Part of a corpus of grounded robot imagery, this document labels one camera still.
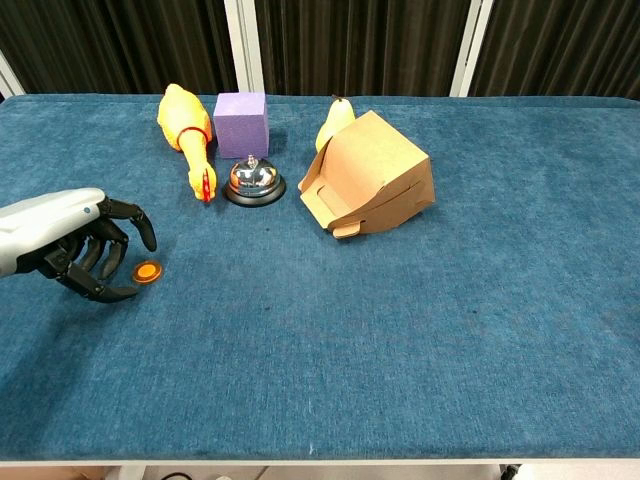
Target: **blue tablecloth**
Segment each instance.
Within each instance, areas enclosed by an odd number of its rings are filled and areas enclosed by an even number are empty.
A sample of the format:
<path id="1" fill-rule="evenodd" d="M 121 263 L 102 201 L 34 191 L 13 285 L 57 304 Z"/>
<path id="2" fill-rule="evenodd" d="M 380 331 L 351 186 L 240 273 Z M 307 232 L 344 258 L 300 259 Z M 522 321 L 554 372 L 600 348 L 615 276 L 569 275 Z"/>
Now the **blue tablecloth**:
<path id="1" fill-rule="evenodd" d="M 159 244 L 120 222 L 111 283 L 166 269 L 114 305 L 0 279 L 0 459 L 640 455 L 640 104 L 355 97 L 431 154 L 437 204 L 337 241 L 296 190 L 330 99 L 268 97 L 289 189 L 243 209 L 193 198 L 159 98 L 0 106 L 0 205 L 100 187 Z"/>

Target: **foam block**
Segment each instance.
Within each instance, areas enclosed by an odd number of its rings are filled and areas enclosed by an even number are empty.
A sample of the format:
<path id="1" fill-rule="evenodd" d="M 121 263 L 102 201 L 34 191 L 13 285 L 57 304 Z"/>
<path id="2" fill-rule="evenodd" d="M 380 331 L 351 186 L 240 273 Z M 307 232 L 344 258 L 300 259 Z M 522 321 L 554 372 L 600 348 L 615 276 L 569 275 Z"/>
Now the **foam block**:
<path id="1" fill-rule="evenodd" d="M 221 93 L 213 112 L 220 156 L 269 156 L 269 122 L 264 93 Z"/>

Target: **robotic hand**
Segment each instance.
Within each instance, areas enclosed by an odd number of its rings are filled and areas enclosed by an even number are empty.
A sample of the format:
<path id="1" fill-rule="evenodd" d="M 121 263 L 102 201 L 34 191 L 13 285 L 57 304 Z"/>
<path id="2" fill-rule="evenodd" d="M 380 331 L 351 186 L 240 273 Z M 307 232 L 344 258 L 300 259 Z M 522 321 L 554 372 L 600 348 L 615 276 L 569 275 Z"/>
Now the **robotic hand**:
<path id="1" fill-rule="evenodd" d="M 144 245 L 155 251 L 153 227 L 142 209 L 110 199 L 98 188 L 48 193 L 0 208 L 0 277 L 37 269 L 90 300 L 112 303 L 132 297 L 136 288 L 109 287 L 89 273 L 107 241 L 100 280 L 115 272 L 127 252 L 129 238 L 112 218 L 128 218 Z M 87 252 L 76 264 L 87 239 Z"/>

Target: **white pole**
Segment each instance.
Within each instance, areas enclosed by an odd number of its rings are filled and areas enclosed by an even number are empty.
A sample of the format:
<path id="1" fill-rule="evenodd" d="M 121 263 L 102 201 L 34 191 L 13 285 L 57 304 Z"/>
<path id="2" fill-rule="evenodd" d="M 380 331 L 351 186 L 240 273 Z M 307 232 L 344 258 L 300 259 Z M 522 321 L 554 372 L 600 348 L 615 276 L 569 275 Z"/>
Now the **white pole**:
<path id="1" fill-rule="evenodd" d="M 24 89 L 13 70 L 9 66 L 9 62 L 0 51 L 0 93 L 4 98 L 14 95 L 24 95 Z"/>
<path id="2" fill-rule="evenodd" d="M 469 49 L 471 48 L 471 40 L 473 40 L 473 34 L 476 31 L 476 24 L 478 23 L 478 14 L 480 13 L 480 5 L 482 0 L 471 0 L 469 4 L 469 13 L 467 13 L 467 23 L 464 26 L 464 33 L 462 34 L 462 42 L 460 43 L 460 50 L 458 51 L 458 61 L 456 62 L 456 70 L 453 74 L 453 80 L 451 81 L 450 97 L 460 96 L 460 87 L 462 86 L 462 77 L 464 71 L 467 68 L 467 59 L 469 58 Z"/>
<path id="3" fill-rule="evenodd" d="M 238 90 L 264 92 L 254 0 L 224 0 Z"/>
<path id="4" fill-rule="evenodd" d="M 464 75 L 462 76 L 462 83 L 460 84 L 460 92 L 458 94 L 460 97 L 466 97 L 469 93 L 469 87 L 471 86 L 473 74 L 476 70 L 476 63 L 478 63 L 478 57 L 480 56 L 480 49 L 482 48 L 482 42 L 484 41 L 484 34 L 487 31 L 487 25 L 489 24 L 492 7 L 493 0 L 482 0 L 480 12 L 478 13 L 478 22 L 476 23 L 473 39 L 471 40 L 469 58 L 467 59 L 467 65 L 464 69 Z"/>

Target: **yellow rubber chicken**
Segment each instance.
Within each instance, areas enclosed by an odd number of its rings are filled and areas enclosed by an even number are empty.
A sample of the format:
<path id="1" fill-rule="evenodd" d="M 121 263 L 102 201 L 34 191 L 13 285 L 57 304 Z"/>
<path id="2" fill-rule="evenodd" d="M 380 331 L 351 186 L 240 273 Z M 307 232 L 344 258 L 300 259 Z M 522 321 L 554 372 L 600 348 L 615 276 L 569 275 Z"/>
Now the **yellow rubber chicken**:
<path id="1" fill-rule="evenodd" d="M 193 93 L 174 83 L 158 108 L 158 125 L 173 148 L 184 152 L 189 164 L 189 184 L 198 200 L 215 196 L 216 173 L 207 162 L 207 143 L 213 139 L 209 114 Z"/>

